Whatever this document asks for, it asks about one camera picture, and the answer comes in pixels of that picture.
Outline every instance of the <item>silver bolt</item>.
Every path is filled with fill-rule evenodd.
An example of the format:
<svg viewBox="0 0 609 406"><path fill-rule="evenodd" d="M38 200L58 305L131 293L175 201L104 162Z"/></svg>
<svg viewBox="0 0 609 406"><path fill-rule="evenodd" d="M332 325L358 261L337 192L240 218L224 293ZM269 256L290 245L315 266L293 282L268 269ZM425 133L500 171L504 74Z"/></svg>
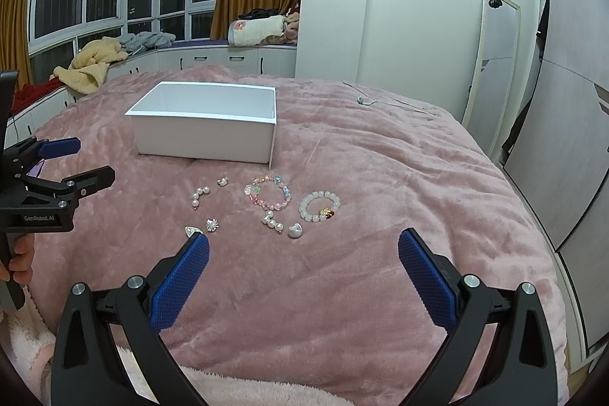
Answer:
<svg viewBox="0 0 609 406"><path fill-rule="evenodd" d="M142 287L143 283L144 278L141 275L134 275L133 277L129 277L129 280L127 281L127 285L131 289L137 289L139 287Z"/></svg>
<svg viewBox="0 0 609 406"><path fill-rule="evenodd" d="M463 278L463 282L469 287L478 287L480 285L480 279L478 279L475 275L466 275Z"/></svg>
<svg viewBox="0 0 609 406"><path fill-rule="evenodd" d="M528 295L534 295L535 294L535 286L533 286L530 282L523 282L521 288Z"/></svg>
<svg viewBox="0 0 609 406"><path fill-rule="evenodd" d="M75 296L80 296L82 293L84 293L85 289L86 289L86 286L84 286L84 284L82 282L79 282L72 286L72 294Z"/></svg>

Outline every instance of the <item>white plastic bin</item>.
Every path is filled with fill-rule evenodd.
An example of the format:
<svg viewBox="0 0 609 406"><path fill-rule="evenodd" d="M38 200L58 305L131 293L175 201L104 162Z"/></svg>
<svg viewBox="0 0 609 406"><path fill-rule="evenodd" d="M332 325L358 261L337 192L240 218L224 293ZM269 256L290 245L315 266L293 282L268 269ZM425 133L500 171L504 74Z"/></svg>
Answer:
<svg viewBox="0 0 609 406"><path fill-rule="evenodd" d="M127 111L139 153L269 164L275 89L164 81Z"/></svg>

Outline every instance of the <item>finger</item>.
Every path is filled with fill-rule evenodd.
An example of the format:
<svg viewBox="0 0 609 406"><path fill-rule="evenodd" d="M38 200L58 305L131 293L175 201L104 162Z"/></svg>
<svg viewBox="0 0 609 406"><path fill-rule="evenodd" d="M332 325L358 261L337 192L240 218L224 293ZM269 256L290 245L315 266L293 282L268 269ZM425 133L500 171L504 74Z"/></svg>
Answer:
<svg viewBox="0 0 609 406"><path fill-rule="evenodd" d="M8 282L10 280L10 274L8 274L8 270L0 263L0 280L5 280Z"/></svg>
<svg viewBox="0 0 609 406"><path fill-rule="evenodd" d="M34 248L23 255L17 255L8 262L8 268L15 272L22 272L32 266L34 260Z"/></svg>
<svg viewBox="0 0 609 406"><path fill-rule="evenodd" d="M21 255L23 253L27 253L34 246L34 234L31 232L30 234L26 234L19 238L14 244L14 252L17 255Z"/></svg>
<svg viewBox="0 0 609 406"><path fill-rule="evenodd" d="M17 284L27 286L32 280L32 267L24 270L23 272L13 272L13 280Z"/></svg>

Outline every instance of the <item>pink blanket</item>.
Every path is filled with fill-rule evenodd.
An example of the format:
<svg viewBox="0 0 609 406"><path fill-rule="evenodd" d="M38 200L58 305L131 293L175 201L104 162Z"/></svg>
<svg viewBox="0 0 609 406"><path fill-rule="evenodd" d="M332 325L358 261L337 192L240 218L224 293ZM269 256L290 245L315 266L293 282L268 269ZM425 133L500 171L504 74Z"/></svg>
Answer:
<svg viewBox="0 0 609 406"><path fill-rule="evenodd" d="M292 240L287 228L282 235L269 230L244 195L246 184L269 173L264 166L140 156L124 113L163 80L275 86L272 173L294 196L275 218L286 226L301 221L298 202L313 190L340 196L337 215L301 221L304 235ZM384 102L392 97L365 91ZM445 338L398 260L398 236L412 226L461 273L500 288L525 280L537 286L566 397L564 305L552 259L502 173L448 112L416 101L409 102L431 112L366 107L359 96L341 83L205 66L126 75L63 111L38 136L76 136L82 149L48 163L43 176L59 180L110 164L116 182L81 202L74 231L37 235L30 289L51 330L72 284L83 280L97 290L147 274L186 241L185 226L204 228L217 218L209 265L176 325L162 333L179 364L310 385L356 405L395 406ZM220 188L224 175L230 183ZM204 185L211 194L195 211L191 194ZM277 201L281 191L264 185L261 196ZM483 346L479 351L461 394L482 367Z"/></svg>

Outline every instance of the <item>wardrobe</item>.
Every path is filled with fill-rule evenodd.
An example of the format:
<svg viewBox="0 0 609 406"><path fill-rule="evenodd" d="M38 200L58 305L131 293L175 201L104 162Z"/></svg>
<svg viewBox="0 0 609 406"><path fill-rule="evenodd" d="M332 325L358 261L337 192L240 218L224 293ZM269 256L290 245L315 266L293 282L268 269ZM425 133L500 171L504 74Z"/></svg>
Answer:
<svg viewBox="0 0 609 406"><path fill-rule="evenodd" d="M504 169L564 263L591 349L609 335L609 0L550 0L537 86Z"/></svg>

